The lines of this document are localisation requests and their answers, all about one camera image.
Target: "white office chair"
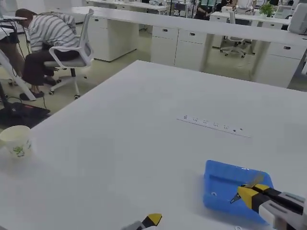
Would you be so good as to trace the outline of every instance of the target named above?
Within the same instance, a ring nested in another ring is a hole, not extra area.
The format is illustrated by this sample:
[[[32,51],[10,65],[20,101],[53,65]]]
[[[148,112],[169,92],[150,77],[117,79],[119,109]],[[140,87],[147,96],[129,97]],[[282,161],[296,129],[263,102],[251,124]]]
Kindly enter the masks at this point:
[[[230,11],[229,12],[229,21],[231,24],[236,24],[236,18],[235,18],[235,12],[234,11]],[[221,53],[225,53],[225,56],[228,56],[228,54],[230,54],[231,52],[237,52],[241,55],[242,58],[245,57],[246,52],[244,49],[242,49],[241,47],[239,47],[240,44],[243,43],[244,39],[243,38],[238,38],[238,37],[227,37],[227,40],[231,41],[231,42],[235,42],[234,46],[231,47],[223,47],[220,49]]]
[[[65,68],[71,69],[71,76],[60,77],[59,80],[57,81],[57,84],[50,88],[50,91],[49,91],[50,95],[54,94],[55,89],[73,82],[75,85],[75,89],[76,89],[76,95],[74,96],[74,98],[78,99],[80,97],[79,88],[77,85],[77,76],[76,76],[75,68],[88,67],[91,65],[91,62],[94,59],[94,51],[89,44],[88,33],[87,33],[88,23],[93,14],[94,14],[94,11],[90,9],[88,14],[85,16],[78,47],[54,46],[50,48],[49,52],[53,56],[55,61],[46,61],[44,65],[46,67],[61,67],[64,69]],[[54,53],[55,50],[59,50],[62,52],[75,50],[75,51],[78,51],[80,55],[79,57],[71,61],[60,61],[58,57],[56,56],[56,54]]]

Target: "chair backrest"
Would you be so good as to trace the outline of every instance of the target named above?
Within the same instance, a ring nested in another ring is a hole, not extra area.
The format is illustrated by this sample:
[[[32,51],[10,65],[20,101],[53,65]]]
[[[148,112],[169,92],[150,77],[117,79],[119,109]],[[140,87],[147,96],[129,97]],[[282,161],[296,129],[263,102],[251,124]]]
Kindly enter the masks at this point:
[[[80,48],[79,53],[83,61],[86,63],[86,66],[90,66],[94,58],[94,51],[90,46],[90,42],[88,39],[88,32],[87,32],[88,24],[93,14],[94,11],[92,9],[90,9],[88,14],[86,14],[79,40],[79,48]]]
[[[234,11],[229,12],[229,21],[231,24],[236,24],[236,17]]]
[[[87,33],[88,23],[90,22],[90,18],[92,17],[93,14],[94,14],[94,11],[90,9],[89,12],[85,16],[82,31],[81,31],[80,41],[79,41],[79,47],[84,47],[85,44],[88,42],[88,33]]]

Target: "power strip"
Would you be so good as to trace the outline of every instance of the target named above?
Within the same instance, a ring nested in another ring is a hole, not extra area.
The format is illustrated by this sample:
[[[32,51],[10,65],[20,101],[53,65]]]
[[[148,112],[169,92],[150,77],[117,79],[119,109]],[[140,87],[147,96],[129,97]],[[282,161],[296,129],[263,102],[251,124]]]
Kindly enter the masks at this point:
[[[245,130],[243,130],[242,128],[235,128],[233,126],[222,125],[216,122],[208,121],[206,119],[199,119],[194,116],[184,115],[184,116],[180,116],[179,118],[177,118],[177,120],[188,122],[188,123],[199,125],[199,126],[203,126],[203,127],[207,127],[207,128],[212,128],[215,130],[223,131],[226,133],[231,133],[231,134],[246,137],[246,138],[250,138],[250,135],[248,135],[245,132]]]

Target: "blue plastic tray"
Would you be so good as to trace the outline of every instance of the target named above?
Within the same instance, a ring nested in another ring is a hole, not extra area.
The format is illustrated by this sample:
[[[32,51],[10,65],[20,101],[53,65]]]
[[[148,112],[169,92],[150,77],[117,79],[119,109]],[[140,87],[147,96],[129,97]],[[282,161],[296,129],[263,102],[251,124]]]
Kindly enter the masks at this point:
[[[273,188],[272,180],[266,172],[261,172],[264,179],[261,184]],[[258,213],[246,207],[242,199],[230,204],[237,192],[237,187],[251,182],[259,171],[246,169],[218,161],[207,161],[205,169],[205,194],[203,203],[207,208],[219,210],[231,215],[245,217],[257,223],[266,224]]]

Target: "white cup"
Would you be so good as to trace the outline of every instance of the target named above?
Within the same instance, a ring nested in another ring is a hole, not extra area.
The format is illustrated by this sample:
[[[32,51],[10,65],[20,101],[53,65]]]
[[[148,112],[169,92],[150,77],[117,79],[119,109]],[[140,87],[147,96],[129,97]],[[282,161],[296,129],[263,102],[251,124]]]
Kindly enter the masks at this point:
[[[22,158],[33,152],[31,129],[27,126],[12,126],[3,130],[0,140],[14,158]]]

